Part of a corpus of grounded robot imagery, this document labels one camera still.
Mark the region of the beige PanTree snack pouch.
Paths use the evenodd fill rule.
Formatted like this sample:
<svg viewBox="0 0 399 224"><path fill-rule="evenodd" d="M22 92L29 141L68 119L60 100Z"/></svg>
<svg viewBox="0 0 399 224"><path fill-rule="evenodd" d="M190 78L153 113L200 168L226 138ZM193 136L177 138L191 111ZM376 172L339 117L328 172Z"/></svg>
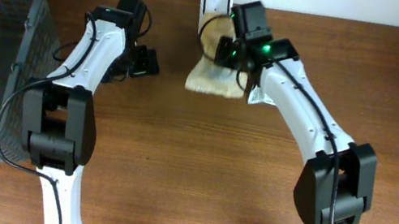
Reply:
<svg viewBox="0 0 399 224"><path fill-rule="evenodd" d="M234 23L228 15L206 14L203 26L199 30L199 43L204 53L193 67L185 82L185 89L222 96L226 98L243 98L243 88L247 86L247 74L237 72L229 67L218 66L213 59L220 37L234 37Z"/></svg>

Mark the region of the silver foil snack packet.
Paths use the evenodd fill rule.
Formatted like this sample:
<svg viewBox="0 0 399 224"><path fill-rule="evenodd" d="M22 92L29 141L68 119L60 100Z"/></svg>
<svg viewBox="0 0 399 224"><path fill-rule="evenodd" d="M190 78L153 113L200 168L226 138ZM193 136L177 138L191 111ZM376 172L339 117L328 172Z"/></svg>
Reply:
<svg viewBox="0 0 399 224"><path fill-rule="evenodd" d="M263 90L259 86L252 87L251 91L248 95L247 103L249 105L257 105L257 104L268 104L275 106L276 104L267 94L264 94Z"/></svg>

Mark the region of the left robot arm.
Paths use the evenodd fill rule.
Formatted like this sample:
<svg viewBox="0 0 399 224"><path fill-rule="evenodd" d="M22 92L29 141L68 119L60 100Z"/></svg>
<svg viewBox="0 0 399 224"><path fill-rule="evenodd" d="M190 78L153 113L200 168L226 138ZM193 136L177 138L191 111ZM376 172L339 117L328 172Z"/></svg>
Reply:
<svg viewBox="0 0 399 224"><path fill-rule="evenodd" d="M97 142L93 96L100 84L159 73L156 51L138 44L151 17L143 0L96 7L69 56L25 91L21 144L41 181L44 224L83 224L81 183Z"/></svg>

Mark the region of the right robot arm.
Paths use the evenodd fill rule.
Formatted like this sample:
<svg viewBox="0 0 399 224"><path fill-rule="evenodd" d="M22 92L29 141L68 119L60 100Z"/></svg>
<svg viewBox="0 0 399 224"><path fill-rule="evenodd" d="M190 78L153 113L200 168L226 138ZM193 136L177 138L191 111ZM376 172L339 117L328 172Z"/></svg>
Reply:
<svg viewBox="0 0 399 224"><path fill-rule="evenodd" d="M280 111L303 159L293 196L303 224L358 224L372 205L377 157L356 144L311 86L288 39L274 39L262 2L233 6L235 37L221 37L215 60L245 71Z"/></svg>

